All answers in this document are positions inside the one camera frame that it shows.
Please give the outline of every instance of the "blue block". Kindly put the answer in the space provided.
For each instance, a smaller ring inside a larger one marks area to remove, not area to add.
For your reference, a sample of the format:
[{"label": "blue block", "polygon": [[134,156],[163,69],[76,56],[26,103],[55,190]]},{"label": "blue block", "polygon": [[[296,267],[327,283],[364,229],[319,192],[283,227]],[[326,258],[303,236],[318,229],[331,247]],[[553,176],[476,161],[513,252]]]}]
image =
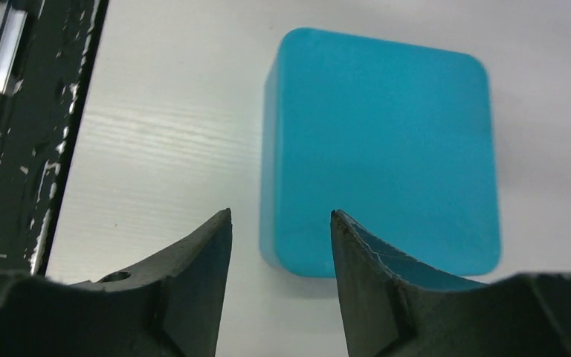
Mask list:
[{"label": "blue block", "polygon": [[329,215],[452,274],[500,258],[484,67],[433,48],[301,28],[265,87],[260,246],[306,277],[334,277]]}]

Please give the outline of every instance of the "blue box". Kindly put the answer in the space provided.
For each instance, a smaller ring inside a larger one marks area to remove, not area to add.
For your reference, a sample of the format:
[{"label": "blue box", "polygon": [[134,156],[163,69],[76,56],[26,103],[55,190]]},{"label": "blue box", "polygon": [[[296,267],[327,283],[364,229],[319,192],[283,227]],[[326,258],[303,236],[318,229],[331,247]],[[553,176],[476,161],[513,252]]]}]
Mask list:
[{"label": "blue box", "polygon": [[500,227],[488,79],[467,54],[311,28],[265,87],[262,255],[334,277],[329,215],[452,274],[491,271]]}]

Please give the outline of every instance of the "screw hole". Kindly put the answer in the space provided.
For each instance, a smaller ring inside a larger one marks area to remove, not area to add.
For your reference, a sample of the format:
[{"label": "screw hole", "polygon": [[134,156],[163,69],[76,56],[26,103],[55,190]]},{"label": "screw hole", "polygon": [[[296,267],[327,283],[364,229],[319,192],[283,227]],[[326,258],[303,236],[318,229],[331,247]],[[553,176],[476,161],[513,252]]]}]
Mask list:
[{"label": "screw hole", "polygon": [[118,271],[116,273],[106,275],[100,283],[110,283],[113,281],[122,281],[128,279],[130,277],[130,273],[127,271]]}]

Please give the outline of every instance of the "tabletop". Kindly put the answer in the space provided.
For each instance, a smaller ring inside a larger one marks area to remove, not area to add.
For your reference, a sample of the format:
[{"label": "tabletop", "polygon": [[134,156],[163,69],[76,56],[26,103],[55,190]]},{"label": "tabletop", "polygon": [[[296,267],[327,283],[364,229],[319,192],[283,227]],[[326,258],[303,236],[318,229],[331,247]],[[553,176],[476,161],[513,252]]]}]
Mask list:
[{"label": "tabletop", "polygon": [[48,276],[98,280],[233,211],[218,355],[346,356],[334,280],[259,253],[263,83],[311,26],[472,54],[491,82],[503,255],[571,271],[571,1],[112,1]]}]

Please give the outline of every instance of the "white table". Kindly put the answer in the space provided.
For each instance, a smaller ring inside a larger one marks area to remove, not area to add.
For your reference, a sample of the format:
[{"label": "white table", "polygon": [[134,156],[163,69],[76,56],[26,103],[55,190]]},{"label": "white table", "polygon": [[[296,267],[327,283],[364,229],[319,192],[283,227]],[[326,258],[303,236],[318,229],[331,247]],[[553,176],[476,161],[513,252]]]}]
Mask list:
[{"label": "white table", "polygon": [[114,0],[48,274],[97,280],[233,210],[226,357],[346,356],[335,282],[258,249],[262,87],[312,26],[473,54],[491,78],[503,258],[571,271],[571,1]]}]

